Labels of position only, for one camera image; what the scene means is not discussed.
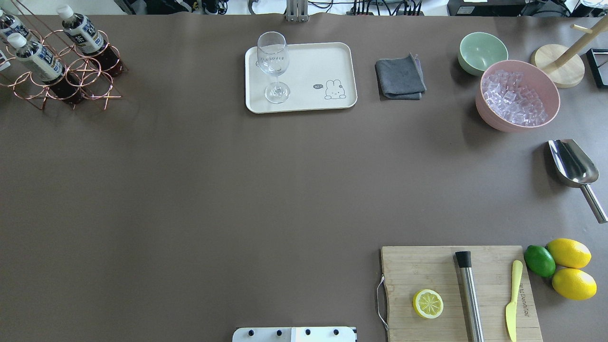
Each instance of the gray cloth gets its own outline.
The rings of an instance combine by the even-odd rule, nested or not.
[[[420,100],[426,91],[420,61],[412,54],[377,61],[376,73],[382,93],[389,99]]]

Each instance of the glass stem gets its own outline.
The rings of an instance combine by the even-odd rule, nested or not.
[[[275,82],[274,82],[274,89],[273,89],[275,94],[280,94],[282,89],[281,86],[278,85],[278,76],[275,77]]]

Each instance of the metal bracket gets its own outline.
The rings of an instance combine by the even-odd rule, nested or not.
[[[285,19],[290,23],[308,21],[308,0],[287,0]]]
[[[239,328],[232,342],[357,342],[356,327]]]
[[[602,72],[599,70],[600,67],[606,63],[606,60],[597,60],[597,55],[608,55],[608,49],[589,49],[589,51],[587,51],[587,58],[589,59],[589,69],[591,69],[591,73],[593,74],[595,85],[598,86],[598,88],[607,89],[608,79],[602,77]]]

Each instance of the yellow knife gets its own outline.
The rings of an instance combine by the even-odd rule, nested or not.
[[[523,264],[519,260],[513,262],[513,270],[511,271],[511,302],[506,305],[506,329],[509,332],[511,341],[517,342],[517,332],[515,330],[515,317],[517,314],[517,297],[519,293],[519,284],[522,282]]]

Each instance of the lemon slice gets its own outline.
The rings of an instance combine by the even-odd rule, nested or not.
[[[420,290],[414,296],[414,311],[424,318],[437,318],[443,312],[443,300],[433,290]]]

